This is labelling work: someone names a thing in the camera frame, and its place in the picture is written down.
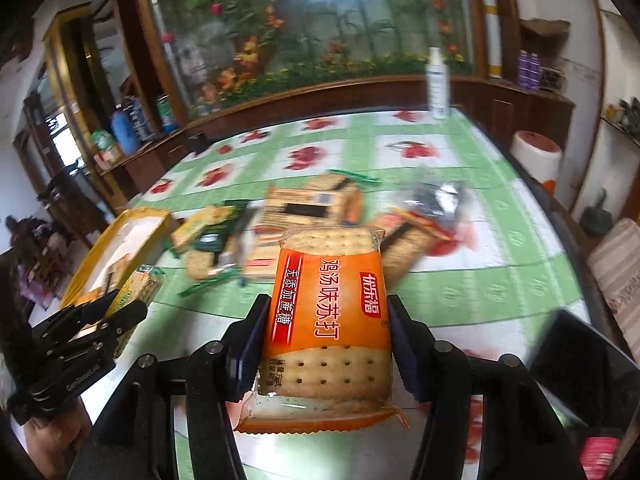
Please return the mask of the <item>person's left hand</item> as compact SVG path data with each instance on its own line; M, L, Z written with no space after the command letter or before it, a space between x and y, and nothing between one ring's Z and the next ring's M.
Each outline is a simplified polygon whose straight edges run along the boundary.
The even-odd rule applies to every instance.
M27 453L44 478L64 479L91 429L84 402L73 399L55 418L33 417L26 422Z

